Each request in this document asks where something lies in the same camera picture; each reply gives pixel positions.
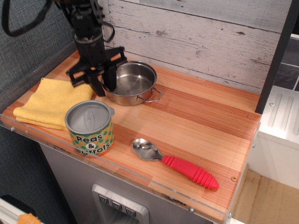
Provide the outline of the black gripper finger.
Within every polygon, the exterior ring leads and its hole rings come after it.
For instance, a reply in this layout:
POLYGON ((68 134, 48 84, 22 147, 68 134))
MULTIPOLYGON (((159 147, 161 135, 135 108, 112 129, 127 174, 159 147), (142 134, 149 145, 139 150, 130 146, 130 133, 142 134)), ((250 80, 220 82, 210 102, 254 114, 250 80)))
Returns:
POLYGON ((89 85, 91 86, 92 90, 96 93, 99 97, 104 97, 105 92, 102 88, 101 82, 99 81, 97 76, 88 76, 87 80, 89 85))
POLYGON ((109 91, 114 91, 116 88, 116 66, 108 66, 105 68, 103 78, 104 86, 109 91))

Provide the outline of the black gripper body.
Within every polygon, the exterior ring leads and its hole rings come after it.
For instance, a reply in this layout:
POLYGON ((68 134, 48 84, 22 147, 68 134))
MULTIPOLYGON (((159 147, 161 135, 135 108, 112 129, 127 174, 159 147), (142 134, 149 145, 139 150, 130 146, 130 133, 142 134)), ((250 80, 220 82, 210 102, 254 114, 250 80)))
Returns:
POLYGON ((127 61, 124 47, 105 49, 104 43, 113 39, 115 30, 103 21, 105 15, 98 1, 67 0, 65 10, 80 55, 79 62, 67 71, 73 86, 89 83, 88 76, 103 76, 106 67, 127 61))

